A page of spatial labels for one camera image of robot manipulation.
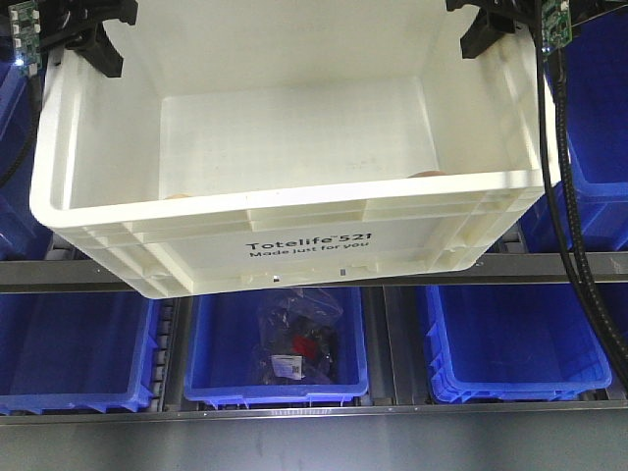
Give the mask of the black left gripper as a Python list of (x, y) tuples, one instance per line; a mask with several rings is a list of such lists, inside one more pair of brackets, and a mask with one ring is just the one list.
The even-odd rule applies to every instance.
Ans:
[(104, 25), (109, 19), (127, 25), (136, 23), (136, 0), (40, 1), (39, 51), (64, 46), (78, 51), (94, 69), (107, 78), (122, 76), (124, 58), (114, 47)]

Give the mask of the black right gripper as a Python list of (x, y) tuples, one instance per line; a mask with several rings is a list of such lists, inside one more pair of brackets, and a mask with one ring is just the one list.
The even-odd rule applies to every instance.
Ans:
[[(448, 12), (472, 4), (472, 0), (445, 0)], [(535, 19), (534, 7), (535, 1), (488, 1), (460, 38), (462, 58), (478, 58), (506, 34), (513, 34), (516, 23), (530, 25)], [(626, 7), (626, 1), (569, 1), (571, 27)]]

